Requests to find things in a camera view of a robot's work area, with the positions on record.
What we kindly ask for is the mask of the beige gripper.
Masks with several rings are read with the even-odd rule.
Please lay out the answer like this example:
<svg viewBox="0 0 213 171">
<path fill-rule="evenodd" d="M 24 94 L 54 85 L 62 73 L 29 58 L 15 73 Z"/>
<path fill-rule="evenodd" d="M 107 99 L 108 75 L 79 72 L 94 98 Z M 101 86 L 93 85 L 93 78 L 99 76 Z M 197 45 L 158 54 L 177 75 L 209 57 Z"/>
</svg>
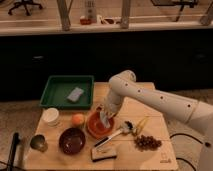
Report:
<svg viewBox="0 0 213 171">
<path fill-rule="evenodd" d="M 117 115 L 117 113 L 118 113 L 118 109 L 115 108 L 115 107 L 105 107 L 105 106 L 103 106 L 101 108 L 101 111 L 105 114 L 105 116 L 108 119 L 115 117 Z"/>
</svg>

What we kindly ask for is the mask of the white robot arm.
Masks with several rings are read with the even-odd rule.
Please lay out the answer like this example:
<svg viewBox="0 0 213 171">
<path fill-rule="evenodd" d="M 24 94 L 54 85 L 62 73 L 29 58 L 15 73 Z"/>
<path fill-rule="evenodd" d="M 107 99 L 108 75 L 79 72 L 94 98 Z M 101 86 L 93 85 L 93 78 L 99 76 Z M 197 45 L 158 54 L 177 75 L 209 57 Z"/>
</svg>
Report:
<svg viewBox="0 0 213 171">
<path fill-rule="evenodd" d="M 122 71 L 109 79 L 109 91 L 103 111 L 112 118 L 120 111 L 125 97 L 185 123 L 204 135 L 197 171 L 213 171 L 213 105 L 159 90 L 140 87 L 131 70 Z"/>
</svg>

